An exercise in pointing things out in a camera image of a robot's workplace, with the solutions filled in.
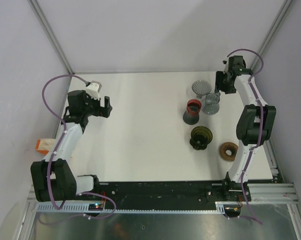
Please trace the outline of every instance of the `reflective floor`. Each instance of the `reflective floor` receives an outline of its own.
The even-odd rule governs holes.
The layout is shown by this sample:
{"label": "reflective floor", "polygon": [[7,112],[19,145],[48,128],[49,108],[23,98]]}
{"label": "reflective floor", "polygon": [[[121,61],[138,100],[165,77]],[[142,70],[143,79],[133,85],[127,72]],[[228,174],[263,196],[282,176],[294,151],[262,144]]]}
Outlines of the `reflective floor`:
{"label": "reflective floor", "polygon": [[[60,224],[43,225],[69,213],[37,213],[30,240],[296,240],[286,205],[255,205],[263,222],[227,220],[214,214],[115,214],[100,220],[74,217]],[[246,206],[242,215],[247,215]]]}

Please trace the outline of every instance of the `brown ring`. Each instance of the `brown ring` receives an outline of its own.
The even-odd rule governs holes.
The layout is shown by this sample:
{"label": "brown ring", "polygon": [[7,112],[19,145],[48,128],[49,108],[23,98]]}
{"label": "brown ring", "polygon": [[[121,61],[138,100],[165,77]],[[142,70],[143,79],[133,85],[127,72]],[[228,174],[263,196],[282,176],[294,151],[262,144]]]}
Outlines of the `brown ring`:
{"label": "brown ring", "polygon": [[[220,154],[222,159],[224,159],[226,161],[233,162],[235,160],[238,148],[239,147],[235,143],[228,141],[228,142],[223,143],[220,146],[219,154]],[[226,151],[228,151],[228,150],[231,151],[231,155],[228,155],[226,153]]]}

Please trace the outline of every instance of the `table top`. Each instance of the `table top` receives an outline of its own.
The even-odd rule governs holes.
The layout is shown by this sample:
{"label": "table top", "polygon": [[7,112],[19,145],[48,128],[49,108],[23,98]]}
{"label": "table top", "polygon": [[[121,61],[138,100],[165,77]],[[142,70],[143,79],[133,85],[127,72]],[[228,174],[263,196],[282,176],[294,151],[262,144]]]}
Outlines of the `table top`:
{"label": "table top", "polygon": [[[191,85],[205,80],[212,89],[215,72],[152,72],[80,75],[101,82],[101,105],[110,97],[109,118],[89,117],[89,123],[70,160],[74,175],[97,175],[113,181],[205,181],[221,180],[232,162],[223,160],[219,147],[238,145],[236,125],[243,111],[240,95],[221,93],[215,115],[200,111],[199,122],[183,121],[188,100],[196,95]],[[76,78],[69,91],[85,89]],[[206,150],[190,145],[194,127],[208,127],[212,142]],[[271,179],[268,160],[261,147],[248,173],[249,179]]]}

